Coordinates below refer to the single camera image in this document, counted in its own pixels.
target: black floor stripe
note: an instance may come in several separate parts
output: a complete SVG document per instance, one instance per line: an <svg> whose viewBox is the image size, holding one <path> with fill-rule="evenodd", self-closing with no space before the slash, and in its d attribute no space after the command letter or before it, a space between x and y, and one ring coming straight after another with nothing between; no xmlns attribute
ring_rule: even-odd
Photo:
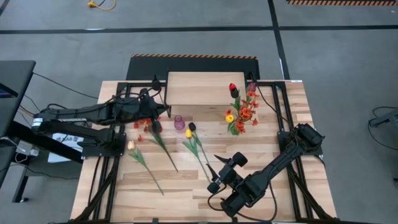
<svg viewBox="0 0 398 224"><path fill-rule="evenodd" d="M273 0L268 0L268 5L269 5L269 12L271 14L271 19L272 19L272 26L274 28L274 35L275 35L275 41L276 41L276 46L277 46L277 50L278 50L279 60L280 60L280 64L282 67L282 75L283 75L284 79L290 80L290 74L289 74L289 69L287 68L284 45L282 43L282 37L280 36L280 32L279 32L278 19L276 16Z"/></svg>
<svg viewBox="0 0 398 224"><path fill-rule="evenodd" d="M1 16L2 12L4 12L4 10L6 9L6 7L7 7L8 3L9 3L9 1L10 1L10 0L4 0L4 1L2 2L1 6L0 6L0 16Z"/></svg>
<svg viewBox="0 0 398 224"><path fill-rule="evenodd" d="M0 34L113 34L136 32L208 32L208 31L262 31L271 26L216 26L216 27L154 27L118 29L52 29L52 30L0 30Z"/></svg>
<svg viewBox="0 0 398 224"><path fill-rule="evenodd" d="M398 29L398 25L371 25L371 26L281 26L279 30L383 30Z"/></svg>

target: yellow cable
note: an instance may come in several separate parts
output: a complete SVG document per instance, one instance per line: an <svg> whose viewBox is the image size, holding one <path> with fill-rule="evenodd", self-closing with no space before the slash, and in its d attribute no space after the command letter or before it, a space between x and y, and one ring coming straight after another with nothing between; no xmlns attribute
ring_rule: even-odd
<svg viewBox="0 0 398 224"><path fill-rule="evenodd" d="M31 113L29 113L28 111L26 111L26 110L24 110L24 109L22 109L22 108L19 108L22 112L24 112L27 116L30 116L31 118L33 118L33 114L31 114Z"/></svg>
<svg viewBox="0 0 398 224"><path fill-rule="evenodd" d="M89 2L87 3L87 6L88 6L88 7L96 7L96 8L98 8L98 9L101 9L101 10L104 10L104 11L109 11L109 10L112 10L112 9L115 8L115 6L116 6L116 0L113 0L113 5L112 5L110 8L99 7L99 6L97 6L97 5L95 4L95 2L94 2L93 0L89 1Z"/></svg>

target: yellow and black hazard tape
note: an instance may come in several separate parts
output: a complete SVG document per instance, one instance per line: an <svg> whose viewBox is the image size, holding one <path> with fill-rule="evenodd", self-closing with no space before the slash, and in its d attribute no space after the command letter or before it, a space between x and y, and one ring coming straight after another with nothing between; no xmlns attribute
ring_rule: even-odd
<svg viewBox="0 0 398 224"><path fill-rule="evenodd" d="M310 0L289 0L289 4L295 5L317 5L317 6L398 6L394 0L387 1L310 1Z"/></svg>
<svg viewBox="0 0 398 224"><path fill-rule="evenodd" d="M178 57L178 58L239 58L256 59L256 56L238 56L238 55L179 55L179 54L133 54L131 57Z"/></svg>

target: red flower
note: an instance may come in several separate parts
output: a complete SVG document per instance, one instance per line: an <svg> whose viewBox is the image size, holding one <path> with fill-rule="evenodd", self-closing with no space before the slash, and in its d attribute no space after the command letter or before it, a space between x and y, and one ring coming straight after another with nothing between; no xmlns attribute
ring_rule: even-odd
<svg viewBox="0 0 398 224"><path fill-rule="evenodd" d="M239 111L239 115L240 117L242 117L242 119L244 120L249 120L252 116L251 110L250 108L247 107L243 107L240 111Z"/></svg>
<svg viewBox="0 0 398 224"><path fill-rule="evenodd" d="M244 123L240 119L236 120L235 127L241 134L246 132L244 129Z"/></svg>
<svg viewBox="0 0 398 224"><path fill-rule="evenodd" d="M229 84L229 91L236 89L236 85L234 83Z"/></svg>
<svg viewBox="0 0 398 224"><path fill-rule="evenodd" d="M257 95L255 92L253 91L248 91L247 96L254 96L254 97L259 97L260 95Z"/></svg>
<svg viewBox="0 0 398 224"><path fill-rule="evenodd" d="M256 126L257 124L259 124L259 122L257 121L257 118L255 118L252 125Z"/></svg>
<svg viewBox="0 0 398 224"><path fill-rule="evenodd" d="M252 102L252 105L254 106L254 108L258 108L258 107L259 107L259 104L258 104L258 103L256 103L256 101L255 101L255 100L253 100L253 102Z"/></svg>
<svg viewBox="0 0 398 224"><path fill-rule="evenodd" d="M228 111L224 112L225 116L231 115L232 114L232 109L229 109Z"/></svg>

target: wood grain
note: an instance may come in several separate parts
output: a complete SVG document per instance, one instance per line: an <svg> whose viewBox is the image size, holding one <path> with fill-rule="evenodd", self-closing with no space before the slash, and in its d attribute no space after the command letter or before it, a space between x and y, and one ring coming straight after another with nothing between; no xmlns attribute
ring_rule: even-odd
<svg viewBox="0 0 398 224"><path fill-rule="evenodd" d="M98 101L104 102L114 95L116 85L117 82L103 82ZM294 121L296 123L308 122L312 124L303 83L286 81L286 85ZM139 89L134 88L132 91L138 92ZM274 105L271 88L261 87L261 90L266 100L271 105ZM279 101L283 103L282 94L279 94L279 96ZM172 95L167 97L168 103L169 99L173 97ZM225 101L230 100L229 95L224 97L226 98ZM182 115L187 124L191 121L195 122L197 134L215 170L220 170L223 165L215 159L214 154L222 157L231 157L235 152L242 152L249 162L244 167L237 167L236 171L242 176L246 176L262 169L279 155L279 146L276 138L276 133L278 132L276 115L263 101L258 100L258 102L260 107L256 116L258 117L259 125L253 127L247 124L246 134L240 136L232 136L226 132L228 124L224 121L223 111L228 109L227 106L173 105L172 118L169 119L164 113L161 115L160 121L164 129L162 137L167 144L174 163L179 169L179 173L176 173L166 153L161 148L150 141L137 142L137 146L142 151L149 169L154 173L162 187L164 196L159 192L145 168L130 156L125 155L120 160L111 221L151 222L152 218L157 217L161 222L229 222L231 219L223 212L213 211L207 205L207 198L210 193L206 188L209 183L197 159L182 144L182 141L185 140L185 131L174 129L174 116L177 114ZM134 129L133 124L127 125L126 132L127 138L132 140L137 139L140 134L144 139L151 138L150 134L144 133L142 128ZM96 160L97 158L89 158L83 163L71 218L78 216L87 205ZM201 153L200 160L205 162L205 158ZM303 156L302 160L309 191L326 212L331 216L335 216L336 212L324 167L313 156ZM97 174L96 184L99 177L100 172ZM294 221L292 199L290 198L289 183L285 170L272 180L272 186L278 203L276 221ZM220 198L227 197L230 193L231 189L225 190L220 195L215 196L211 204L219 207ZM106 197L107 194L104 196L100 217L104 216ZM302 216L304 217L302 198L300 198L300 203ZM268 190L264 198L255 204L254 207L243 208L241 213L256 218L270 218L274 213L274 203L270 191ZM241 217L239 217L239 220L242 222L248 221Z"/></svg>

